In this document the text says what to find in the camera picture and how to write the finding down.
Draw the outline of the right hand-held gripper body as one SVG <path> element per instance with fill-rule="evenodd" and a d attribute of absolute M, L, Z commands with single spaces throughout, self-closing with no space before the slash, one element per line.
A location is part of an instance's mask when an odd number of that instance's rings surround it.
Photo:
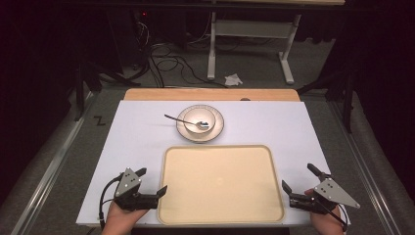
<path fill-rule="evenodd" d="M 289 203 L 291 208 L 320 214 L 329 213 L 337 205 L 360 208 L 360 204 L 332 178 L 326 178 L 314 186 L 309 195 L 289 190 Z"/>

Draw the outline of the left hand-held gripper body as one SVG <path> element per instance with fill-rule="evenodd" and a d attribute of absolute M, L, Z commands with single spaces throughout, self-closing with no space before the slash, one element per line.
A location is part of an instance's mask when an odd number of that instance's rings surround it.
<path fill-rule="evenodd" d="M 139 188 L 142 176 L 137 177 L 135 172 L 131 168 L 125 170 L 115 189 L 114 202 L 122 210 L 130 212 L 155 210 L 159 205 L 158 195 L 141 194 Z"/>

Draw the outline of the beige plastic tray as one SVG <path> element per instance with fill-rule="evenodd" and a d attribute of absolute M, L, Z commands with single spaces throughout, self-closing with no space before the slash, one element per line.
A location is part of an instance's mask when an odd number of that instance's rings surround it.
<path fill-rule="evenodd" d="M 161 184 L 165 225 L 277 223 L 285 216 L 273 157 L 263 145 L 171 147 Z"/>

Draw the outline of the metal spoon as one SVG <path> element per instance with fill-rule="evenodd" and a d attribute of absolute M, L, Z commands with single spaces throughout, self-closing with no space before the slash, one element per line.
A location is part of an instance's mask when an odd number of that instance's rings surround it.
<path fill-rule="evenodd" d="M 177 117 L 172 117 L 172 116 L 169 116 L 169 115 L 166 115 L 166 114 L 164 114 L 163 116 L 165 118 L 170 118 L 170 119 L 173 119 L 173 120 L 176 120 L 176 121 L 179 121 L 179 122 L 183 122 L 183 123 L 188 123 L 188 124 L 195 125 L 199 129 L 207 129 L 207 128 L 209 128 L 209 124 L 207 122 L 205 122 L 205 121 L 191 122 L 191 121 L 184 120 L 184 119 L 180 119 L 180 118 L 177 118 Z"/>

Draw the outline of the cream ceramic bowl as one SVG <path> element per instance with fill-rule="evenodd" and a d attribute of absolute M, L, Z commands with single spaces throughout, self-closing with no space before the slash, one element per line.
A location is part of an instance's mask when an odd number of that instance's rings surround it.
<path fill-rule="evenodd" d="M 197 134 L 210 131 L 215 125 L 214 114 L 205 108 L 194 108 L 185 113 L 185 128 Z"/>

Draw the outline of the cream plate with dark rim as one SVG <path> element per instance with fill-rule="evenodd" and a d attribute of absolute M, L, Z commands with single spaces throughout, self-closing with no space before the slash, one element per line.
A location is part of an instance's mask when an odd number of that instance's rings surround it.
<path fill-rule="evenodd" d="M 190 106 L 186 109 L 184 109 L 177 118 L 180 119 L 184 119 L 185 113 L 190 111 L 191 109 L 194 108 L 205 108 L 208 109 L 209 111 L 211 111 L 214 116 L 215 116 L 215 125 L 214 127 L 206 132 L 206 133 L 202 133 L 202 134 L 197 134 L 197 133 L 192 133 L 190 131 L 188 131 L 183 122 L 176 122 L 176 128 L 177 131 L 179 132 L 179 134 L 181 136 L 183 136 L 184 138 L 186 138 L 187 140 L 190 140 L 192 142 L 196 142 L 196 143 L 206 143 L 208 141 L 213 140 L 214 138 L 216 138 L 217 136 L 220 135 L 220 133 L 222 132 L 223 128 L 224 128 L 224 117 L 221 114 L 221 112 L 219 110 L 217 110 L 216 108 L 209 106 L 209 105 L 194 105 L 194 106 Z"/>

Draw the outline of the person's right hand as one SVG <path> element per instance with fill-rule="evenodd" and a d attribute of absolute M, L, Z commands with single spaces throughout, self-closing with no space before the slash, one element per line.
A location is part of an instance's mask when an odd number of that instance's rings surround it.
<path fill-rule="evenodd" d="M 310 221 L 319 235 L 345 235 L 343 225 L 330 214 L 312 212 Z"/>

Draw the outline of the person's left hand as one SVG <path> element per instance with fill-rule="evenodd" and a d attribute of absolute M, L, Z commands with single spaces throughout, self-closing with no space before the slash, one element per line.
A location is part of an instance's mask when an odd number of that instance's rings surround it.
<path fill-rule="evenodd" d="M 116 203 L 111 202 L 107 222 L 101 235 L 128 235 L 147 212 L 148 210 L 125 211 Z"/>

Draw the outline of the white table mat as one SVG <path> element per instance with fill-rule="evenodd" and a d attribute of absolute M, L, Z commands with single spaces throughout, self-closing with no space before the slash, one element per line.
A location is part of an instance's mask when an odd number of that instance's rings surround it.
<path fill-rule="evenodd" d="M 115 192 L 111 179 L 126 168 L 147 169 L 140 188 L 154 193 L 161 187 L 162 168 L 166 151 L 171 147 L 263 145 L 273 157 L 280 186 L 285 216 L 277 223 L 165 225 L 160 222 L 158 209 L 150 211 L 140 223 L 148 226 L 301 226 L 307 225 L 306 211 L 293 209 L 281 184 L 285 180 L 296 192 L 313 188 L 318 178 L 308 164 L 328 171 L 307 108 L 302 102 L 217 101 L 213 107 L 224 117 L 219 136 L 206 144 L 195 144 L 177 131 L 170 118 L 188 108 L 186 102 L 123 101 L 97 163 L 91 183 L 76 220 L 79 225 L 93 226 L 98 222 L 100 198 L 110 198 Z"/>

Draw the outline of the black stand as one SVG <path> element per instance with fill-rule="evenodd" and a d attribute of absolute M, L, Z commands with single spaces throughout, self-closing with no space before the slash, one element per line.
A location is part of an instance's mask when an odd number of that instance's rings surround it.
<path fill-rule="evenodd" d="M 76 116 L 75 121 L 79 121 L 86 112 L 86 98 L 84 97 L 84 86 L 87 86 L 91 92 L 100 92 L 102 84 L 99 75 L 103 73 L 123 85 L 139 87 L 140 83 L 133 82 L 120 74 L 105 69 L 92 62 L 80 62 L 75 70 L 75 98 L 76 98 Z"/>
<path fill-rule="evenodd" d="M 342 101 L 343 112 L 342 122 L 348 133 L 351 133 L 351 111 L 353 94 L 354 72 L 347 70 L 335 71 L 329 75 L 324 75 L 317 80 L 306 84 L 297 90 L 302 95 L 313 89 L 326 88 L 325 98 L 327 101 Z"/>

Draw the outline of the wooden table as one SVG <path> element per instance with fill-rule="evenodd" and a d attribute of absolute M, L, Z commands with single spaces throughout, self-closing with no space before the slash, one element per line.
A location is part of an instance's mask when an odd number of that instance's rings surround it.
<path fill-rule="evenodd" d="M 299 102 L 294 89 L 131 88 L 126 101 L 290 101 Z"/>

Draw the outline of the crumpled white paper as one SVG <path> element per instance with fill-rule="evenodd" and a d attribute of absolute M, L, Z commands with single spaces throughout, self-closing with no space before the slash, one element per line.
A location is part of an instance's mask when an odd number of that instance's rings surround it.
<path fill-rule="evenodd" d="M 241 80 L 241 78 L 236 73 L 231 74 L 231 75 L 227 75 L 225 77 L 225 84 L 227 86 L 239 86 L 242 83 L 243 83 L 243 81 Z"/>

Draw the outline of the metal floor rail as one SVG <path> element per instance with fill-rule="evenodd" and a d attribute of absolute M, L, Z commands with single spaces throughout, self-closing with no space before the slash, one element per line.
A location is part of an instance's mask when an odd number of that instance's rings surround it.
<path fill-rule="evenodd" d="M 92 91 L 84 93 L 84 111 L 81 112 L 77 106 L 69 110 L 19 178 L 8 198 L 12 207 L 4 209 L 8 215 L 12 212 L 17 214 L 10 225 L 9 235 L 28 234 L 68 158 L 69 148 L 84 122 L 83 116 L 97 95 L 98 92 Z"/>
<path fill-rule="evenodd" d="M 351 150 L 357 174 L 386 235 L 415 235 L 415 206 L 387 160 L 359 101 L 353 101 L 351 132 L 342 118 L 342 105 L 329 102 Z"/>

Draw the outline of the white metal desk frame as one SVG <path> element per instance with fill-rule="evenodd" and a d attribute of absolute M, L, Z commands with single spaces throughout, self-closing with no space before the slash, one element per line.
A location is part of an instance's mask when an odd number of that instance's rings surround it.
<path fill-rule="evenodd" d="M 285 39 L 284 51 L 278 53 L 279 62 L 287 84 L 294 84 L 295 80 L 288 62 L 288 57 L 300 25 L 301 15 L 295 15 L 289 23 L 272 23 L 256 21 L 218 20 L 216 13 L 210 14 L 210 40 L 207 60 L 207 79 L 215 79 L 215 42 L 217 36 L 256 37 Z"/>

